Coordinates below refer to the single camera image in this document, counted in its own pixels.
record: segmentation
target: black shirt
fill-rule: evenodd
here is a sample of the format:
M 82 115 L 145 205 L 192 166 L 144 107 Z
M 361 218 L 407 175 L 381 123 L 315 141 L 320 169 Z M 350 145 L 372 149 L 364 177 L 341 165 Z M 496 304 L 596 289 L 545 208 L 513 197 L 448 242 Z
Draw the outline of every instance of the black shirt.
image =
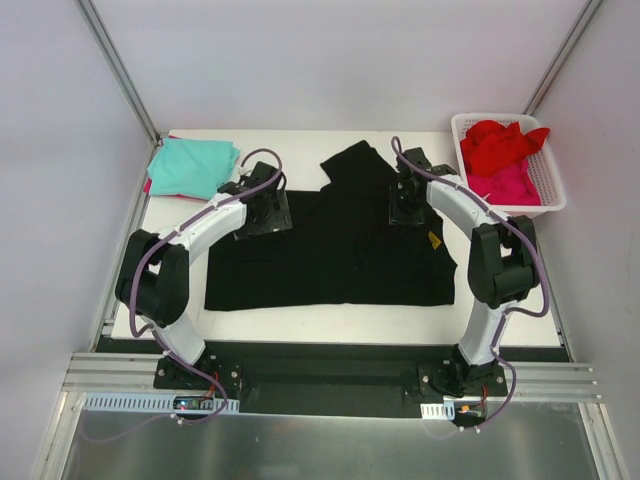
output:
M 287 192 L 293 229 L 211 247 L 205 308 L 452 304 L 456 264 L 435 211 L 421 227 L 390 226 L 396 174 L 364 141 L 321 166 L 331 183 L 320 192 Z

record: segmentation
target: white tabletop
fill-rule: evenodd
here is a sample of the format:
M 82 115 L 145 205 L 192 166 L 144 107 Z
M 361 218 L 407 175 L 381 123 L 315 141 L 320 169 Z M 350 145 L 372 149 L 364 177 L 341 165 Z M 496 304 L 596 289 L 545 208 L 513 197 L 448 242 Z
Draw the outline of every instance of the white tabletop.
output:
M 287 188 L 318 191 L 329 183 L 320 163 L 360 140 L 366 140 L 391 165 L 395 166 L 389 141 L 400 136 L 404 148 L 420 146 L 433 164 L 448 163 L 457 169 L 450 133 L 331 132 L 269 130 L 172 130 L 172 135 L 192 139 L 230 140 L 241 156 L 259 147 L 276 150 L 287 174 Z M 142 228 L 157 231 L 180 223 L 202 205 L 194 200 L 152 197 Z M 455 273 L 454 305 L 410 307 L 386 305 L 313 305 L 264 308 L 236 312 L 204 309 L 207 278 L 207 254 L 196 260 L 190 272 L 191 296 L 188 313 L 197 331 L 206 340 L 447 345 L 455 344 L 464 333 L 473 295 L 467 283 L 469 241 L 447 217 L 444 240 L 458 264 Z M 524 307 L 539 310 L 540 288 L 531 291 Z M 118 308 L 113 338 L 132 338 L 128 309 Z M 142 320 L 138 319 L 138 328 Z M 514 314 L 504 333 L 502 345 L 558 346 L 552 314 L 542 319 Z

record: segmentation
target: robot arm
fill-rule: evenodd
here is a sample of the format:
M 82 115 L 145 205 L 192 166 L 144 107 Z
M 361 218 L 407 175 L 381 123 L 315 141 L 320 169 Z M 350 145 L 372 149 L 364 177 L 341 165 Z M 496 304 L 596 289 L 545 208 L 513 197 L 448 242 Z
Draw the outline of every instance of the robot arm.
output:
M 496 376 L 507 315 L 539 283 L 531 253 L 512 234 L 518 230 L 535 245 L 535 230 L 531 219 L 509 217 L 473 192 L 462 192 L 462 179 L 446 165 L 432 167 L 422 149 L 402 152 L 403 158 L 396 153 L 399 173 L 391 191 L 391 223 L 419 225 L 426 199 L 471 242 L 467 277 L 475 299 L 467 330 L 454 347 L 449 367 L 432 374 L 429 382 L 442 394 L 461 397 Z
M 136 313 L 166 347 L 189 365 L 195 365 L 205 351 L 205 342 L 186 310 L 189 267 L 231 232 L 251 236 L 291 228 L 286 194 L 277 189 L 280 176 L 281 170 L 258 162 L 251 176 L 241 177 L 239 184 L 223 185 L 219 190 L 223 193 L 216 194 L 184 222 L 154 234 L 138 230 L 129 238 L 116 283 L 116 298 L 131 309 L 135 297 Z M 260 190 L 269 181 L 270 188 L 243 197 L 243 193 Z M 148 262 L 144 262 L 149 253 Z M 143 263 L 146 264 L 134 292 L 136 270 Z M 158 264 L 156 271 L 149 268 Z

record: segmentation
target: plastic laundry basket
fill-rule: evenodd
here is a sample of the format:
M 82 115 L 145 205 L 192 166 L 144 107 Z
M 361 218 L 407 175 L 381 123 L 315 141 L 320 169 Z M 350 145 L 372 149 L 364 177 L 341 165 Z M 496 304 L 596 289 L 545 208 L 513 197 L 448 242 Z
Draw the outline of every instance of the plastic laundry basket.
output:
M 451 128 L 453 130 L 453 140 L 456 146 L 456 155 L 458 156 L 458 168 L 460 176 L 465 185 L 469 185 L 467 181 L 467 172 L 464 168 L 464 160 L 462 159 L 462 150 L 460 149 L 460 140 L 464 139 L 473 125 L 481 120 L 494 120 L 501 123 L 505 127 L 513 122 L 520 124 L 522 133 L 530 132 L 541 127 L 538 120 L 529 115 L 515 115 L 506 113 L 460 113 L 451 119 Z M 538 153 L 527 157 L 529 160 L 529 177 L 538 190 L 540 195 L 541 206 L 526 205 L 495 205 L 500 210 L 510 215 L 526 215 L 528 217 L 537 217 L 544 212 L 552 212 L 562 210 L 567 203 L 560 181 L 560 175 L 556 167 L 556 161 L 551 152 L 549 141 L 547 140 Z

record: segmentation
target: folded teal cloth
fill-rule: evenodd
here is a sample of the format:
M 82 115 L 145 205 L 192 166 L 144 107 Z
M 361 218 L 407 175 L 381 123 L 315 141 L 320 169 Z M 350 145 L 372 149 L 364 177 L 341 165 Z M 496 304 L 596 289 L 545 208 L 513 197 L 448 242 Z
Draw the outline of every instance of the folded teal cloth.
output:
M 167 138 L 147 169 L 149 194 L 210 200 L 231 178 L 239 153 L 232 142 Z

